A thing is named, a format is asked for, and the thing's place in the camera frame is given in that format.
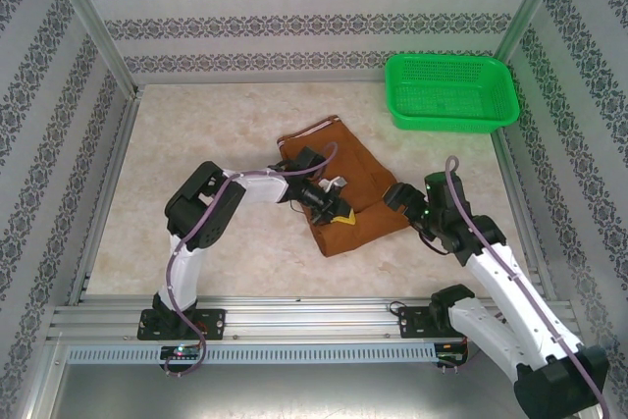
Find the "brown long pants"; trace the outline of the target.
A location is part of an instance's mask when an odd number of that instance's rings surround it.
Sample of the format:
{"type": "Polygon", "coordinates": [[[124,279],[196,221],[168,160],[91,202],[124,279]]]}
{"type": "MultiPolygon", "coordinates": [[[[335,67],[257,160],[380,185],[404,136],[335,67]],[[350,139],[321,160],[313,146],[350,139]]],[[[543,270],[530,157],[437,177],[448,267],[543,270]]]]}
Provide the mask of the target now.
{"type": "Polygon", "coordinates": [[[294,159],[304,147],[328,156],[325,146],[331,142],[338,145],[338,152],[323,177],[330,180],[341,176],[346,180],[340,195],[353,209],[355,223],[310,226],[321,253],[326,257],[354,250],[408,227],[407,220],[383,200],[396,178],[340,117],[332,115],[301,131],[281,136],[277,145],[283,158],[294,159]]]}

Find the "green plastic mesh basket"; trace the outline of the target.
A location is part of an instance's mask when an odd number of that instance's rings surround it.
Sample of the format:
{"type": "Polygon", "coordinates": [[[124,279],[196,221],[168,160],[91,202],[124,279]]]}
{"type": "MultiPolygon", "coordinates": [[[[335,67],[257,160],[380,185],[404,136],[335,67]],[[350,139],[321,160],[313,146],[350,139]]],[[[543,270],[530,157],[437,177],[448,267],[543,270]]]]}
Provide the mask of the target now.
{"type": "Polygon", "coordinates": [[[385,64],[385,87],[401,130],[492,133],[520,115],[512,75],[492,57],[396,54],[385,64]]]}

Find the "right controller board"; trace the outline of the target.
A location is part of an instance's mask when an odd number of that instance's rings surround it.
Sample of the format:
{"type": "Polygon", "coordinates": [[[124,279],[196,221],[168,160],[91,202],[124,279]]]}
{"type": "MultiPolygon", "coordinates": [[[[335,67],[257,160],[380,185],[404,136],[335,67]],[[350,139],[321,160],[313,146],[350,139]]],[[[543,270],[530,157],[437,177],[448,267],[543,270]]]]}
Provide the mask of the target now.
{"type": "Polygon", "coordinates": [[[469,348],[466,341],[457,343],[436,343],[435,349],[437,357],[442,363],[462,365],[468,359],[469,348]]]}

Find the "shiny metal sheet shelf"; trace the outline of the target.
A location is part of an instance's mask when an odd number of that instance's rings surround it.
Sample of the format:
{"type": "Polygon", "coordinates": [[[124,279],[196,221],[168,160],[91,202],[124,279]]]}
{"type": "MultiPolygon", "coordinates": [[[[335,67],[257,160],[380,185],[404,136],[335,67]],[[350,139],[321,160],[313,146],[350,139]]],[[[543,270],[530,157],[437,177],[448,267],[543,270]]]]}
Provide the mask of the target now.
{"type": "Polygon", "coordinates": [[[526,419],[482,353],[436,363],[207,365],[179,379],[161,364],[71,365],[45,348],[22,419],[526,419]]]}

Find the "left controller board green light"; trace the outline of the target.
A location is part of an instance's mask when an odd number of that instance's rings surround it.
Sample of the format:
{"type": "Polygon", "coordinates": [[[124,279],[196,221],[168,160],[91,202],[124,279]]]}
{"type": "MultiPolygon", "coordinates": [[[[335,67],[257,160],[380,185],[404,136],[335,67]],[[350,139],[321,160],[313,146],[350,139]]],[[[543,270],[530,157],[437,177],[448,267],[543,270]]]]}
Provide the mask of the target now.
{"type": "Polygon", "coordinates": [[[201,353],[201,348],[192,344],[180,344],[163,346],[160,351],[162,361],[196,361],[201,353]]]}

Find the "aluminium mounting rail beam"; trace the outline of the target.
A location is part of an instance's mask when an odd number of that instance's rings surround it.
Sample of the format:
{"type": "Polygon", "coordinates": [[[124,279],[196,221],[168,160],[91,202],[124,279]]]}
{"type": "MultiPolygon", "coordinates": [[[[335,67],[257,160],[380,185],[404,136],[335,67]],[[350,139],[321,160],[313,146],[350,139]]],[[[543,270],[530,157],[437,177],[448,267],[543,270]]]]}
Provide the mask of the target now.
{"type": "MultiPolygon", "coordinates": [[[[141,311],[151,298],[88,295],[53,310],[45,334],[65,344],[137,343],[141,311]]],[[[226,311],[224,343],[342,343],[400,340],[391,301],[378,297],[216,297],[198,306],[226,311]]]]}

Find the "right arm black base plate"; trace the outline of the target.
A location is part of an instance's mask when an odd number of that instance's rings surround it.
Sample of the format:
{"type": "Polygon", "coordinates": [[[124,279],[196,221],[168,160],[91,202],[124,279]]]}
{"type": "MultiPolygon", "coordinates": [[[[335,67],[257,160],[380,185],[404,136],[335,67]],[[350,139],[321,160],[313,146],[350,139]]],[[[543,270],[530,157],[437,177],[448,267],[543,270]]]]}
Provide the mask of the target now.
{"type": "Polygon", "coordinates": [[[463,335],[437,320],[427,306],[401,306],[397,309],[403,339],[462,339],[463,335]]]}

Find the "aluminium rear rail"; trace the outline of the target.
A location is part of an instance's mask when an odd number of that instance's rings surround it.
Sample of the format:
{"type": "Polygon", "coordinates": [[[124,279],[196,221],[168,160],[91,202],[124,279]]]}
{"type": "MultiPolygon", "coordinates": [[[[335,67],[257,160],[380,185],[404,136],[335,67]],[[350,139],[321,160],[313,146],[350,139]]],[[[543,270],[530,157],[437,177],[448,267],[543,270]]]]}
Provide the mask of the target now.
{"type": "Polygon", "coordinates": [[[133,73],[131,78],[138,86],[208,86],[242,83],[301,83],[341,81],[383,81],[384,70],[302,70],[302,71],[249,71],[217,73],[133,73]]]}

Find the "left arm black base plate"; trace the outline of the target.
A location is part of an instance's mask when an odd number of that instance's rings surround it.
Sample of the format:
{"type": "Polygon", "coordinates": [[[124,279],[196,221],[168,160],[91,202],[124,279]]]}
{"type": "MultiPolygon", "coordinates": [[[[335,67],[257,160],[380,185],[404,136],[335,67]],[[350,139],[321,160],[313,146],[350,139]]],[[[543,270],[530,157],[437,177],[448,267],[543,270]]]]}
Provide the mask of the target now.
{"type": "MultiPolygon", "coordinates": [[[[226,324],[223,309],[188,311],[189,320],[207,340],[221,340],[226,324]]],[[[175,311],[158,313],[155,309],[141,312],[136,336],[139,340],[199,340],[198,333],[175,311]]]]}

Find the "aluminium frame post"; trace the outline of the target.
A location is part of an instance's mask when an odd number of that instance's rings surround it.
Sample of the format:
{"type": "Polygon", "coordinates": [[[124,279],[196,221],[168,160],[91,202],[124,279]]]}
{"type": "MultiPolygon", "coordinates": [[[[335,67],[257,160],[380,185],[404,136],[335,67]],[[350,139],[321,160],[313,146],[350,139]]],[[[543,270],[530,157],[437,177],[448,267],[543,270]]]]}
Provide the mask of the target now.
{"type": "Polygon", "coordinates": [[[499,43],[494,58],[507,64],[543,0],[522,0],[499,43]]]}
{"type": "Polygon", "coordinates": [[[109,70],[114,75],[117,84],[126,96],[135,95],[138,86],[92,0],[70,0],[70,2],[109,70]]]}

